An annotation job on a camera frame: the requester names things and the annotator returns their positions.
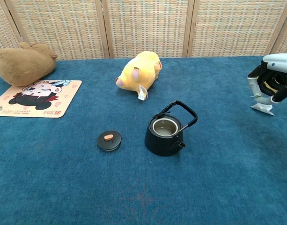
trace mouse pad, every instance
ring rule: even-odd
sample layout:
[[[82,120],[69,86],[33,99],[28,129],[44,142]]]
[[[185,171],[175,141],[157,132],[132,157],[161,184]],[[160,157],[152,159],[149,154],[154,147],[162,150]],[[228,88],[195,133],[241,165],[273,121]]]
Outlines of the mouse pad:
[[[0,116],[62,117],[82,81],[47,80],[30,86],[11,86],[0,96]]]

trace anime character print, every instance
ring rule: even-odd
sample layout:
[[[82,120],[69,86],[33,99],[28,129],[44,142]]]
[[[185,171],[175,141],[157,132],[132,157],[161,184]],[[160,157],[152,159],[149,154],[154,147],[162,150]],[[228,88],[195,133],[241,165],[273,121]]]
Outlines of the anime character print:
[[[69,85],[70,80],[58,82],[37,81],[30,86],[24,87],[22,92],[17,93],[8,103],[25,106],[35,106],[37,110],[49,108],[58,98],[56,96],[62,91],[62,87]]]

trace brown plush toy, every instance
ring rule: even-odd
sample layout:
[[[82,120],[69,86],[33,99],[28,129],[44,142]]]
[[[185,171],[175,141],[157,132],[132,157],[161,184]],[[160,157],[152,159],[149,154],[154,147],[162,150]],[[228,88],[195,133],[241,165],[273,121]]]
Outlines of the brown plush toy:
[[[7,83],[28,86],[55,69],[57,54],[47,45],[20,42],[19,46],[0,49],[0,77]]]

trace teapot lid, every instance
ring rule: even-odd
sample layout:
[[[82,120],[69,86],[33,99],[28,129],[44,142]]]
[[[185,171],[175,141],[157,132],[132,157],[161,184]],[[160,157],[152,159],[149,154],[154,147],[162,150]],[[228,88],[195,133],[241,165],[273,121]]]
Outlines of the teapot lid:
[[[103,132],[97,139],[98,146],[104,151],[114,151],[120,143],[121,135],[114,130]]]

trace teapot handle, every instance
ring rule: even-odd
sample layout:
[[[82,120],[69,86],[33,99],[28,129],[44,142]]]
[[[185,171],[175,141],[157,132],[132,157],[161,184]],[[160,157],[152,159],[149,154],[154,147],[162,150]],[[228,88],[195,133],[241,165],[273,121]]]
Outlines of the teapot handle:
[[[189,107],[187,106],[185,103],[181,102],[181,101],[174,101],[172,103],[170,103],[165,109],[163,109],[159,114],[157,114],[155,117],[159,117],[162,114],[165,114],[169,109],[171,109],[173,106],[175,105],[179,105],[181,107],[183,107],[185,110],[187,110],[193,117],[194,119],[191,120],[186,126],[184,126],[182,129],[180,129],[177,133],[181,132],[182,130],[192,126],[193,124],[195,124],[198,121],[198,116],[197,114]]]

